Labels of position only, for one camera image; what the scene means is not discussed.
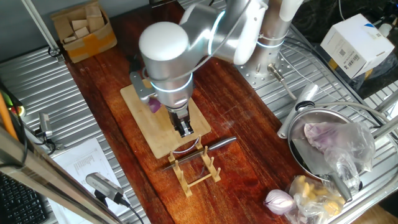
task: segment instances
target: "keyboard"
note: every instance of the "keyboard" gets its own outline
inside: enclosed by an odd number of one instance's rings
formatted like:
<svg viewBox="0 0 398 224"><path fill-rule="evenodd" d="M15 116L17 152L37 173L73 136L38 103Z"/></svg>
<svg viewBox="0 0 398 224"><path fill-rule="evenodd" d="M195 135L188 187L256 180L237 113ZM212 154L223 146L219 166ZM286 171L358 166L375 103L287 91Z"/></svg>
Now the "keyboard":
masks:
<svg viewBox="0 0 398 224"><path fill-rule="evenodd" d="M0 224L40 224L49 217L42 197L0 173Z"/></svg>

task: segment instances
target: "paper sheet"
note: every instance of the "paper sheet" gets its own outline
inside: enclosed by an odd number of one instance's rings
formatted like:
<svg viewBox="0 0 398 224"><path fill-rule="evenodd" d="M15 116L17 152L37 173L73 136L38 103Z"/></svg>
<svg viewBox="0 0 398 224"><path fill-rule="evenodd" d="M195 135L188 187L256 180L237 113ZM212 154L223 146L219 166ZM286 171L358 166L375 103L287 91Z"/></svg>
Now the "paper sheet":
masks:
<svg viewBox="0 0 398 224"><path fill-rule="evenodd" d="M101 175L120 186L108 160L98 141L90 139L83 144L74 147L54 158L54 161L64 168L73 178L75 178L82 186L89 190L94 195L94 188L86 183L86 176L88 174L99 172ZM59 222L59 224L86 224L91 223L81 216L71 212L67 208L59 205L57 202L49 199L52 210ZM127 210L123 205L117 205L110 199L106 199L109 209L117 216L120 216Z"/></svg>

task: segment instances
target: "white box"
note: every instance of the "white box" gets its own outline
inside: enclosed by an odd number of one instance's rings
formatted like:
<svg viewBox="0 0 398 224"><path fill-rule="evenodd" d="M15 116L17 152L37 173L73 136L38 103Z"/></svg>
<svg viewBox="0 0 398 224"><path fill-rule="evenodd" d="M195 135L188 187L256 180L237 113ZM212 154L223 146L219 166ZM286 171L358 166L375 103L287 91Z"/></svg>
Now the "white box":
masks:
<svg viewBox="0 0 398 224"><path fill-rule="evenodd" d="M378 66L394 49L362 14L332 26L321 47L350 78Z"/></svg>

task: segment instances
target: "metal rack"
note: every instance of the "metal rack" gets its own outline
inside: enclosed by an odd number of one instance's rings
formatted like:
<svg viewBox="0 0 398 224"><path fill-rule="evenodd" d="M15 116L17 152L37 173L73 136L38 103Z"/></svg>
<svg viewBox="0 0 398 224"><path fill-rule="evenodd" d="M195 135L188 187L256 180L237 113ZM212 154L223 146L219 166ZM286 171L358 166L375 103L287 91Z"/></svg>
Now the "metal rack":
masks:
<svg viewBox="0 0 398 224"><path fill-rule="evenodd" d="M30 129L39 128L39 112L47 112L53 127L52 140L62 143L64 151L55 151L58 156L86 140L96 138L111 165L131 206L142 219L149 223L145 211L140 205L118 160L106 141L93 114L88 108L80 90L73 81L65 63L51 57L48 47L0 64L0 78L8 89L24 104L25 124ZM58 223L50 204L49 220L45 224ZM126 223L140 223L133 212L126 208L117 216Z"/></svg>
<svg viewBox="0 0 398 224"><path fill-rule="evenodd" d="M293 26L288 36L306 42ZM289 47L301 52L300 54L286 46L283 46L281 50L281 54L289 62L288 64L303 75L301 76L294 69L284 74L287 85L294 95L299 96L305 85L314 82L323 90L319 91L316 95L315 103L329 103L338 99L340 101L365 104L344 81L338 78L338 75L326 68L320 59L299 47ZM294 106L294 101L287 94L285 88L276 79L268 82L265 79L264 83L255 87L255 91L278 119L284 122L284 119ZM331 106L329 109L339 111L354 122L365 122L369 127L380 124L373 115L365 110L348 106ZM330 220L331 223L337 223L337 221L341 223L352 222L372 205L398 189L398 184L390 184L388 187L385 187L398 172L397 145L392 138L386 136L376 143L376 155L373 163L372 172L362 172L359 174L363 183L362 190L353 196L352 202L345 205L339 216L333 217Z"/></svg>

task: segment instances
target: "plastic bag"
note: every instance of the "plastic bag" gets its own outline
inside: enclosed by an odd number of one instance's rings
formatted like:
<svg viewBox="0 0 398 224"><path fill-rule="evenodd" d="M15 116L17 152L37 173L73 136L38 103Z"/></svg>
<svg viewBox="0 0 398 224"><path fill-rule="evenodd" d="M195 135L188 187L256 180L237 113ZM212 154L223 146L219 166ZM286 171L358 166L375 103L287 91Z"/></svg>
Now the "plastic bag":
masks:
<svg viewBox="0 0 398 224"><path fill-rule="evenodd" d="M292 224L324 224L341 212L344 199L329 192L320 182L297 176L289 190L297 208L285 214Z"/></svg>
<svg viewBox="0 0 398 224"><path fill-rule="evenodd" d="M325 150L324 156L326 162L337 172L339 178L347 185L351 194L355 195L358 193L361 179L359 178L358 171L356 170L350 153L347 150L334 147ZM329 191L337 194L338 191L333 182L323 180L322 183Z"/></svg>
<svg viewBox="0 0 398 224"><path fill-rule="evenodd" d="M376 147L369 128L363 122L306 124L304 133L309 143L322 153L325 154L327 149L343 149L350 154L357 170L372 171Z"/></svg>

